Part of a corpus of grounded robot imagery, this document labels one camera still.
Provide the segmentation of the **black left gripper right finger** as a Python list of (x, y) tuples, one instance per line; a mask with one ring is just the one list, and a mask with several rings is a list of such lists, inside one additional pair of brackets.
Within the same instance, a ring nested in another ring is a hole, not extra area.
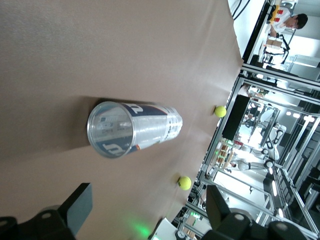
[(206, 188), (206, 213), (211, 230), (203, 240), (316, 240), (318, 235), (283, 218), (261, 226), (247, 215), (231, 211), (218, 186)]

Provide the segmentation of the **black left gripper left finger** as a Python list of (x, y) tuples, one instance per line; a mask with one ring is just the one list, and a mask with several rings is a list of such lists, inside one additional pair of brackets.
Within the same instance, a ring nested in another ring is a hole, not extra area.
[(61, 204), (49, 206), (18, 223), (13, 216), (0, 218), (2, 240), (75, 240), (93, 208), (91, 183), (81, 183)]

